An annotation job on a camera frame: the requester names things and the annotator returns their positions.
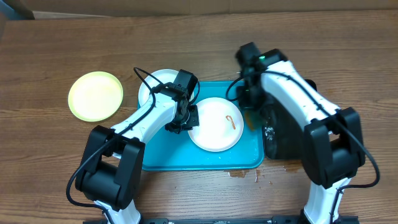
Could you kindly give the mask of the yellow green sponge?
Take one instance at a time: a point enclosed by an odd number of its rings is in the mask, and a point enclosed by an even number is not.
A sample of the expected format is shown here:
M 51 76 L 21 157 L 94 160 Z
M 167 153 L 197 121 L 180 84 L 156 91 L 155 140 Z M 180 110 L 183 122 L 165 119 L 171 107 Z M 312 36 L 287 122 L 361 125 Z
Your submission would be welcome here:
M 244 111 L 244 120 L 251 131 L 254 131 L 260 128 L 259 119 L 257 117 L 257 113 L 251 110 Z

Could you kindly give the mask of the white plate with red stain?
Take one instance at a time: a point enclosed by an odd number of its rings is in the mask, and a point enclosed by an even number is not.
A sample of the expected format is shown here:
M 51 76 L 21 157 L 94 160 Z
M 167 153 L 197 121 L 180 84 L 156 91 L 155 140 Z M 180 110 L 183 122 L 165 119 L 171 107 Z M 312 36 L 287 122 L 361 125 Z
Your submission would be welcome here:
M 199 125 L 188 132 L 198 147 L 222 152 L 233 147 L 244 131 L 243 116 L 232 102 L 211 97 L 197 103 Z

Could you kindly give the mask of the yellow-green plate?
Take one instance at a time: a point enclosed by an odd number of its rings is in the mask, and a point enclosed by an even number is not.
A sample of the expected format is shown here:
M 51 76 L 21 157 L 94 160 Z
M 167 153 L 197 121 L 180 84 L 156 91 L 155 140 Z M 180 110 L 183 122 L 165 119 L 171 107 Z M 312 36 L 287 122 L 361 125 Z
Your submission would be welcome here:
M 90 72 L 78 80 L 68 93 L 68 106 L 78 119 L 97 122 L 111 117 L 123 102 L 121 82 L 108 72 Z

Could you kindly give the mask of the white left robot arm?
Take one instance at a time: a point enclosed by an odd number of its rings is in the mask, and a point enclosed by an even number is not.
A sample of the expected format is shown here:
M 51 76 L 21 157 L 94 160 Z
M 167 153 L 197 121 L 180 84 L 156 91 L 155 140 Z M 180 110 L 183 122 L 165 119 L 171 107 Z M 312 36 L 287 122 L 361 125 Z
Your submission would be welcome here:
M 139 223 L 133 198 L 141 178 L 146 144 L 162 128 L 180 133 L 198 126 L 194 87 L 172 83 L 150 89 L 150 97 L 127 120 L 112 128 L 96 126 L 90 133 L 80 166 L 71 176 L 67 199 L 79 207 L 102 210 L 107 223 Z M 91 201 L 77 202 L 74 186 Z

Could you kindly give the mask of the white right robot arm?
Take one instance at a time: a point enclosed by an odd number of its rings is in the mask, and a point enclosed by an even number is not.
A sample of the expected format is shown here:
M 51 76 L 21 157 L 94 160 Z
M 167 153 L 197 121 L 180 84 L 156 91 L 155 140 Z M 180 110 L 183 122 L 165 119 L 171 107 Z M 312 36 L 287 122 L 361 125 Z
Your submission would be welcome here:
M 248 44 L 236 59 L 244 82 L 236 100 L 248 125 L 262 128 L 266 156 L 300 160 L 311 181 L 300 215 L 274 222 L 357 223 L 357 217 L 340 215 L 338 207 L 365 163 L 359 114 L 321 96 L 280 50 L 261 53 Z

